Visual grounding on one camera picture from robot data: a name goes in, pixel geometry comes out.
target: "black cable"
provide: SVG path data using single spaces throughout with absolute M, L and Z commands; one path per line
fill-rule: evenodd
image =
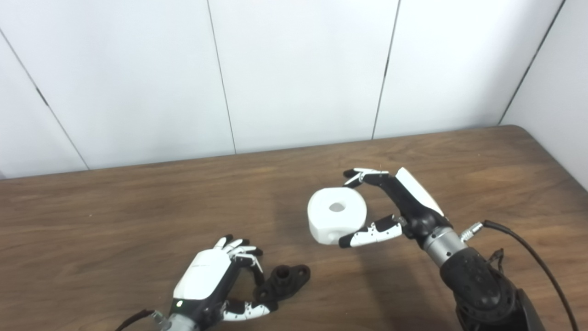
M 134 314 L 133 316 L 127 318 L 124 322 L 122 322 L 122 324 L 119 327 L 116 328 L 115 331 L 121 331 L 122 329 L 126 328 L 127 326 L 137 322 L 140 319 L 144 319 L 153 313 L 154 313 L 154 310 L 143 309 L 140 312 L 138 312 L 137 314 Z
M 498 223 L 495 223 L 495 222 L 492 222 L 489 220 L 485 220 L 483 225 L 484 225 L 484 227 L 489 227 L 490 229 L 498 230 L 498 231 L 501 231 L 501 232 L 504 232 L 504 233 L 510 235 L 511 237 L 515 238 L 521 245 L 523 245 L 529 251 L 529 253 L 531 253 L 531 255 L 535 258 L 537 263 L 539 263 L 539 266 L 541 267 L 541 269 L 543 269 L 543 271 L 547 274 L 547 276 L 549 277 L 549 280 L 551 280 L 553 287 L 555 287 L 555 291 L 557 291 L 557 295 L 559 295 L 559 298 L 562 300 L 563 307 L 566 309 L 567 316 L 570 318 L 570 323 L 572 324 L 572 330 L 578 331 L 578 324 L 576 323 L 576 318 L 574 317 L 574 313 L 572 312 L 572 308 L 570 308 L 570 304 L 567 302 L 565 294 L 563 294 L 562 288 L 559 286 L 555 277 L 553 277 L 553 274 L 551 273 L 551 271 L 549 270 L 549 268 L 547 267 L 545 262 L 543 262 L 541 257 L 539 257 L 539 255 L 537 254 L 537 252 L 535 252 L 535 250 L 531 247 L 531 245 L 529 245 L 524 239 L 519 237 L 518 234 L 514 233 L 513 230 L 507 228 L 506 226 L 504 226 L 502 224 L 498 224 Z

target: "white robotic hand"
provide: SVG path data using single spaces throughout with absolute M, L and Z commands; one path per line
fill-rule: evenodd
M 248 246 L 249 240 L 231 241 L 230 234 L 212 249 L 203 250 L 191 262 L 173 291 L 166 331 L 203 331 L 221 320 L 241 321 L 261 317 L 278 308 L 276 302 L 255 303 L 227 299 L 241 268 L 253 272 L 257 286 L 264 282 L 256 256 L 263 252 Z

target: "wall seam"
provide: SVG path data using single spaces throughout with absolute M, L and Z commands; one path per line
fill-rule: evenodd
M 229 101 L 226 99 L 225 79 L 222 75 L 221 58 L 219 56 L 219 48 L 216 44 L 215 25 L 212 22 L 211 4 L 210 4 L 209 0 L 206 0 L 206 6 L 208 6 L 208 17 L 211 19 L 212 39 L 214 39 L 214 41 L 215 41 L 216 61 L 219 64 L 220 83 L 222 84 L 222 93 L 225 97 L 226 115 L 229 117 L 230 137 L 233 140 L 233 150 L 234 150 L 235 154 L 237 154 L 237 145 L 235 144 L 235 134 L 233 133 L 233 124 L 230 120 Z
M 396 23 L 398 22 L 398 13 L 400 12 L 400 3 L 402 0 L 398 0 L 396 6 L 396 15 L 394 16 L 394 25 L 392 26 L 392 36 L 390 36 L 390 45 L 388 46 L 388 57 L 386 58 L 386 66 L 384 67 L 384 77 L 382 78 L 382 87 L 380 87 L 380 97 L 377 100 L 376 117 L 373 120 L 372 140 L 376 134 L 377 117 L 380 114 L 380 105 L 382 104 L 382 94 L 384 93 L 384 85 L 386 84 L 386 75 L 388 72 L 388 66 L 390 64 L 390 53 L 392 52 L 392 42 L 394 41 L 394 33 L 396 32 Z
M 555 16 L 553 17 L 553 20 L 549 24 L 549 27 L 547 28 L 547 31 L 545 32 L 543 39 L 541 39 L 541 42 L 539 43 L 539 46 L 537 47 L 535 54 L 533 54 L 533 58 L 531 58 L 531 61 L 529 62 L 527 69 L 524 71 L 523 76 L 521 77 L 521 79 L 519 81 L 519 84 L 514 89 L 514 93 L 513 93 L 512 97 L 510 97 L 509 103 L 506 105 L 505 111 L 502 113 L 502 116 L 500 117 L 500 120 L 498 121 L 497 125 L 500 125 L 502 123 L 502 120 L 504 120 L 506 113 L 508 112 L 508 110 L 510 108 L 510 105 L 512 105 L 513 101 L 515 100 L 516 94 L 519 92 L 521 85 L 523 85 L 523 81 L 527 77 L 527 74 L 529 73 L 529 69 L 531 69 L 531 66 L 535 62 L 535 58 L 537 58 L 537 54 L 541 50 L 541 47 L 543 46 L 545 39 L 547 39 L 547 35 L 549 35 L 549 32 L 551 31 L 551 28 L 553 27 L 553 24 L 555 23 L 555 20 L 557 19 L 557 16 L 559 15 L 559 12 L 562 10 L 563 4 L 565 4 L 565 3 L 566 3 L 566 0 L 562 0 L 562 3 L 559 5 L 559 8 L 557 9 Z
M 25 64 L 21 61 L 21 58 L 18 56 L 18 54 L 14 50 L 14 47 L 12 47 L 12 44 L 8 41 L 8 38 L 4 34 L 4 31 L 2 30 L 2 28 L 0 28 L 0 35 L 2 35 L 4 41 L 6 41 L 6 44 L 8 45 L 8 47 L 10 48 L 10 50 L 12 51 L 12 53 L 14 54 L 14 56 L 16 57 L 16 60 L 18 61 L 18 63 L 20 63 L 22 69 L 26 73 L 26 76 L 29 78 L 29 80 L 31 81 L 31 84 L 33 84 L 33 87 L 36 89 L 37 93 L 39 94 L 39 98 L 41 98 L 41 100 L 43 101 L 43 103 L 47 106 L 47 108 L 51 112 L 51 115 L 53 115 L 53 118 L 55 119 L 55 121 L 57 122 L 57 124 L 59 125 L 59 127 L 61 128 L 61 130 L 63 131 L 63 133 L 65 134 L 65 137 L 68 139 L 69 143 L 72 145 L 72 147 L 75 150 L 75 152 L 78 154 L 79 158 L 82 160 L 84 166 L 86 167 L 87 170 L 90 170 L 90 167 L 88 167 L 88 163 L 86 163 L 86 160 L 84 160 L 82 154 L 79 152 L 78 148 L 74 144 L 74 141 L 71 139 L 71 137 L 69 136 L 68 132 L 65 130 L 65 127 L 63 126 L 63 124 L 61 124 L 61 121 L 59 120 L 59 118 L 57 117 L 57 115 L 55 114 L 55 112 L 53 111 L 53 108 L 51 108 L 51 106 L 47 102 L 46 98 L 41 93 L 41 89 L 39 89 L 39 87 L 35 83 L 35 80 L 32 78 L 31 74 L 29 73 L 29 71 L 25 67 Z

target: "silver cylinder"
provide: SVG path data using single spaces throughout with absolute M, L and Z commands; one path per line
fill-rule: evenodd
M 430 234 L 423 244 L 423 250 L 441 267 L 452 255 L 467 248 L 450 227 L 442 227 Z

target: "robotic finger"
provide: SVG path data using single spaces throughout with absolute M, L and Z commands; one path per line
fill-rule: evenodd
M 255 319 L 278 309 L 277 302 L 255 303 L 235 299 L 228 299 L 226 302 L 223 320 L 227 322 Z
M 349 248 L 396 238 L 402 234 L 402 224 L 395 220 L 394 215 L 388 215 L 364 226 L 354 233 L 339 238 L 339 247 Z

